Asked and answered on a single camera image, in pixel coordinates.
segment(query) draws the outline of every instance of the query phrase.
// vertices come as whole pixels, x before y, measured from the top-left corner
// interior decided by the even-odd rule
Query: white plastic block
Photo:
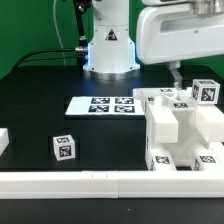
[[[0,155],[4,152],[9,144],[9,136],[7,128],[0,128]]]
[[[119,198],[224,196],[223,172],[120,172]]]
[[[194,79],[192,99],[198,104],[216,104],[219,97],[220,84],[211,79]]]
[[[118,172],[83,171],[82,198],[118,198]]]
[[[215,153],[209,149],[197,148],[192,150],[191,169],[194,171],[209,171],[221,168]]]
[[[163,147],[146,151],[146,164],[151,171],[176,171],[170,152]]]
[[[167,106],[149,105],[152,119],[152,133],[155,143],[176,143],[178,121]]]
[[[224,141],[224,114],[214,105],[197,105],[195,126],[207,142]]]
[[[210,143],[210,149],[216,154],[224,167],[224,145],[221,142],[212,142]]]
[[[75,158],[75,142],[71,135],[54,137],[53,144],[58,161]]]
[[[136,100],[141,100],[141,97],[142,97],[142,89],[133,89],[133,93],[132,93],[133,97],[136,99]]]
[[[152,104],[154,102],[155,96],[158,95],[158,89],[157,88],[151,88],[151,89],[143,88],[143,89],[139,89],[140,91],[137,91],[137,90],[138,89],[133,90],[134,98],[137,98],[138,96],[138,98],[141,99],[142,109],[146,115],[147,105]]]
[[[145,139],[145,149],[148,150],[152,148],[152,132],[151,132],[151,124],[146,120],[146,139]]]

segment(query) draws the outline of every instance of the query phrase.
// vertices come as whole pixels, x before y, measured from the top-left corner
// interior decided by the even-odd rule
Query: green backdrop
[[[130,37],[134,41],[137,18],[143,8],[141,0],[130,0]],[[86,36],[90,40],[92,9],[83,19]],[[78,36],[72,0],[58,0],[57,20],[64,47],[77,46]],[[51,48],[59,48],[53,22],[53,0],[0,1],[0,78],[10,72],[12,66],[23,55]],[[62,63],[44,62],[45,65]],[[183,63],[207,65],[224,78],[224,56],[188,60]]]

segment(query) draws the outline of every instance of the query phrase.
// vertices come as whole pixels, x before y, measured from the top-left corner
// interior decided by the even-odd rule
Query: white block structure
[[[7,128],[0,128],[0,156],[9,144],[9,136]]]
[[[53,138],[54,154],[58,161],[75,158],[75,142],[71,135]]]
[[[197,104],[216,104],[219,97],[220,84],[214,80],[195,79],[193,80],[192,99]]]
[[[194,95],[196,85],[198,99]],[[172,161],[174,169],[170,170],[175,170],[175,167],[191,167],[192,170],[224,168],[224,153],[220,153],[224,152],[221,143],[224,142],[224,114],[212,104],[218,100],[219,86],[214,80],[194,80],[193,88],[187,90],[152,88],[133,91],[134,97],[141,99],[146,117],[145,158],[149,170],[162,170],[152,165],[152,161],[156,161],[153,158],[156,153],[161,153],[161,156],[165,153],[166,156],[162,157]],[[206,156],[217,162],[208,165],[209,162],[202,159],[205,160]],[[195,168],[196,158],[199,169]]]

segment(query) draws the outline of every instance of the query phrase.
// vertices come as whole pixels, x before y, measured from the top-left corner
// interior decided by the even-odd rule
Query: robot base
[[[107,81],[123,80],[132,77],[138,77],[140,75],[140,69],[131,70],[125,73],[99,73],[94,71],[84,71],[84,76],[94,79],[102,79]]]

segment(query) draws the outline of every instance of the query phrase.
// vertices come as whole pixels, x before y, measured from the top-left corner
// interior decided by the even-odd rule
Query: black table surface
[[[180,69],[193,78],[223,80],[203,66]],[[120,81],[85,78],[72,66],[27,66],[0,80],[0,127],[10,144],[0,172],[146,170],[144,116],[65,116],[73,96],[132,96],[134,88],[173,87],[166,66],[145,66]],[[218,107],[223,110],[223,89]],[[57,161],[53,136],[71,134],[77,157]],[[0,223],[224,223],[223,199],[0,200]]]

